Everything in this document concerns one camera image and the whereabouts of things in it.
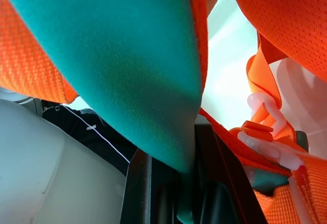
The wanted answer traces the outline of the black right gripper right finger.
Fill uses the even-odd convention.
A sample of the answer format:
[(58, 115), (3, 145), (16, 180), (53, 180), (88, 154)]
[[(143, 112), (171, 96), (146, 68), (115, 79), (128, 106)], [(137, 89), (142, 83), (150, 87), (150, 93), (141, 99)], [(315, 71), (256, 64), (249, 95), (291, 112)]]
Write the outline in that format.
[(265, 223), (239, 159), (209, 124), (195, 126), (194, 223)]

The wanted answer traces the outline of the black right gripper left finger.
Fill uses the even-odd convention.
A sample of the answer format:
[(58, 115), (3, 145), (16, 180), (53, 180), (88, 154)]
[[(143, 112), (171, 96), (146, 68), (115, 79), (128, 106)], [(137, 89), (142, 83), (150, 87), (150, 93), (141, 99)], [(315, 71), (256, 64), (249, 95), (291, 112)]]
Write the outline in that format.
[(179, 223), (178, 174), (138, 149), (127, 171), (120, 223)]

